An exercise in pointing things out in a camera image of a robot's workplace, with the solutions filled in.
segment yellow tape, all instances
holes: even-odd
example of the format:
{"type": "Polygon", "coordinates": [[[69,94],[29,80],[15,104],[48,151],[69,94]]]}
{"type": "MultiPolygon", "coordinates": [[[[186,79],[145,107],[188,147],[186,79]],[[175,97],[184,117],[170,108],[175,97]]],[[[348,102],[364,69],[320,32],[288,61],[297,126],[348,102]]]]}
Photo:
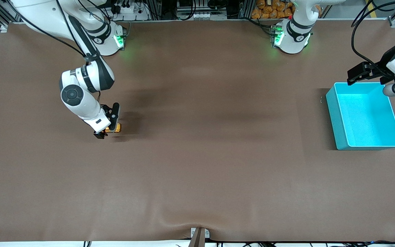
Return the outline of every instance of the yellow tape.
{"type": "MultiPolygon", "coordinates": [[[[374,9],[373,4],[370,3],[368,5],[368,10],[371,11],[372,9],[374,9]]],[[[376,11],[373,11],[370,13],[371,18],[377,18],[378,16],[376,15],[376,11]]]]}

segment turquoise plastic container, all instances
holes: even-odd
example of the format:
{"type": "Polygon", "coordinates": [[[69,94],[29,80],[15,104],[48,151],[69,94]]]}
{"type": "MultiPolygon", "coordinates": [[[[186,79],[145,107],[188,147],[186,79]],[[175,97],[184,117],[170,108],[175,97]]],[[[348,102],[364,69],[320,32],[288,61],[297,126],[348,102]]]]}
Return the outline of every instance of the turquoise plastic container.
{"type": "Polygon", "coordinates": [[[395,116],[380,83],[337,82],[327,104],[338,150],[395,148],[395,116]]]}

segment table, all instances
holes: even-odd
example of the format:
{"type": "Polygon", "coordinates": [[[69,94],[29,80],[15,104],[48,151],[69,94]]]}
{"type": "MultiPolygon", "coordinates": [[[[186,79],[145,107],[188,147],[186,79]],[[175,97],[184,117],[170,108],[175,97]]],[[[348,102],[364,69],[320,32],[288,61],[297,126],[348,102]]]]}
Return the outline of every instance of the table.
{"type": "MultiPolygon", "coordinates": [[[[25,25],[0,34],[0,241],[395,240],[395,149],[336,150],[325,93],[361,62],[348,21],[297,55],[249,22],[135,23],[105,58],[123,132],[98,140],[60,100],[83,59],[25,25]]],[[[387,21],[356,38],[377,60],[387,21]]],[[[395,111],[395,98],[391,99],[395,111]]]]}

